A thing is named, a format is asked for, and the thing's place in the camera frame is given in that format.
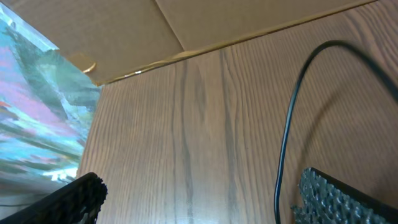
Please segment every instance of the cardboard edge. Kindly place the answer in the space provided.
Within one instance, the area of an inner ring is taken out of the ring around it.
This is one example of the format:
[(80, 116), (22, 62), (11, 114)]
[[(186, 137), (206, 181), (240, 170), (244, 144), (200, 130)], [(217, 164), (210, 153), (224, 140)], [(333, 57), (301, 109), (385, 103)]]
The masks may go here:
[(254, 38), (257, 38), (257, 37), (261, 37), (263, 35), (267, 35), (267, 34), (271, 34), (273, 32), (278, 32), (278, 31), (281, 31), (281, 30), (284, 30), (284, 29), (288, 29), (288, 28), (293, 27), (293, 26), (297, 26), (297, 25), (300, 25), (300, 24), (311, 22), (311, 21), (314, 21), (316, 19), (321, 19), (323, 17), (330, 16), (330, 15), (333, 15), (333, 14), (337, 14), (337, 13), (340, 13), (340, 12), (344, 12), (344, 11), (347, 11), (347, 10), (350, 10), (350, 9), (353, 9), (353, 8), (356, 8), (356, 7), (361, 7), (363, 5), (366, 5), (366, 4), (369, 4), (369, 3), (372, 3), (372, 2), (376, 2), (376, 1), (378, 1), (378, 0), (361, 0), (361, 1), (358, 1), (358, 2), (351, 3), (351, 4), (346, 4), (344, 6), (341, 6), (341, 7), (329, 10), (329, 11), (320, 12), (318, 14), (314, 14), (314, 15), (307, 16), (307, 17), (304, 17), (304, 18), (301, 18), (301, 19), (297, 19), (297, 20), (294, 20), (294, 21), (290, 21), (290, 22), (286, 22), (286, 23), (283, 23), (283, 24), (279, 24), (279, 25), (274, 26), (274, 27), (266, 28), (266, 29), (257, 31), (257, 32), (252, 33), (252, 34), (245, 35), (245, 36), (240, 37), (240, 38), (235, 39), (235, 40), (226, 40), (224, 42), (221, 42), (221, 43), (218, 43), (218, 44), (215, 44), (215, 45), (209, 45), (209, 46), (207, 46), (207, 47), (205, 47), (203, 49), (200, 49), (200, 50), (184, 51), (184, 52), (178, 53), (176, 55), (173, 55), (173, 56), (171, 56), (169, 58), (166, 58), (164, 60), (160, 60), (160, 61), (157, 61), (157, 62), (150, 63), (148, 65), (143, 65), (143, 66), (140, 66), (140, 67), (136, 67), (136, 68), (130, 70), (129, 72), (124, 72), (124, 75), (120, 75), (120, 76), (118, 76), (116, 78), (112, 78), (112, 79), (105, 80), (105, 81), (102, 81), (102, 82), (98, 81), (98, 80), (95, 80), (95, 78), (93, 78), (93, 77), (90, 77), (90, 74), (86, 74), (86, 75), (90, 78), (90, 80), (96, 86), (110, 84), (110, 83), (113, 83), (113, 82), (117, 82), (117, 81), (123, 80), (125, 78), (133, 77), (133, 76), (136, 76), (136, 75), (151, 71), (151, 70), (156, 69), (156, 68), (160, 68), (160, 67), (163, 67), (163, 66), (166, 66), (166, 65), (170, 65), (170, 64), (175, 63), (175, 62), (179, 62), (179, 61), (186, 60), (186, 59), (189, 59), (189, 58), (192, 58), (192, 57), (196, 57), (198, 55), (202, 55), (202, 54), (205, 54), (205, 53), (208, 53), (208, 52), (212, 52), (214, 50), (219, 50), (219, 49), (222, 49), (224, 47), (228, 47), (230, 45), (238, 44), (238, 43), (241, 43), (241, 42), (244, 42), (244, 41), (247, 41), (247, 40), (251, 40), (251, 39), (254, 39)]

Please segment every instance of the cardboard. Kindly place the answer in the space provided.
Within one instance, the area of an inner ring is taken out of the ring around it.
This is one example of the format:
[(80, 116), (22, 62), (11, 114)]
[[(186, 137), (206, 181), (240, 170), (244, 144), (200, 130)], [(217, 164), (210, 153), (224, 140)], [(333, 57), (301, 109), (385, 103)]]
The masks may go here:
[(179, 60), (374, 0), (5, 0), (66, 57), (96, 62), (94, 84)]

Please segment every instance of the wood grain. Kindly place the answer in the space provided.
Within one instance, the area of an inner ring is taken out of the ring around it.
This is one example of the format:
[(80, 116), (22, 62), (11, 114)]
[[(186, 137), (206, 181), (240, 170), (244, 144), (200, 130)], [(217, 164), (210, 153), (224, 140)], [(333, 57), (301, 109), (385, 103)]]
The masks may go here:
[[(109, 188), (99, 223), (274, 223), (285, 113), (308, 54), (352, 40), (398, 79), (398, 3), (381, 0), (106, 85), (79, 174)], [(292, 121), (283, 223), (308, 167), (398, 207), (398, 106), (344, 50), (311, 65)]]

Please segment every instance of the brown table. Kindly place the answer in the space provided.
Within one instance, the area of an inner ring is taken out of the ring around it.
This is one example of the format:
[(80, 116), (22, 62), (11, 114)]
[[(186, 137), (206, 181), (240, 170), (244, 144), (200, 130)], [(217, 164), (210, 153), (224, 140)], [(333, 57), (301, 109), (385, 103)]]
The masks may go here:
[[(285, 113), (308, 54), (352, 40), (398, 79), (398, 2), (380, 0), (106, 85), (79, 174), (108, 185), (99, 223), (274, 223)], [(323, 52), (296, 104), (283, 223), (301, 171), (398, 207), (398, 106), (344, 50)]]

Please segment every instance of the torn cardboard corner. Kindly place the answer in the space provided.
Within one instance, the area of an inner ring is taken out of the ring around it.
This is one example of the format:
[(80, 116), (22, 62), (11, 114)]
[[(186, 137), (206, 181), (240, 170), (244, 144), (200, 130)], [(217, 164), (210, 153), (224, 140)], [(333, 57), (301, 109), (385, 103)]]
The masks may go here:
[(7, 0), (102, 85), (373, 0)]

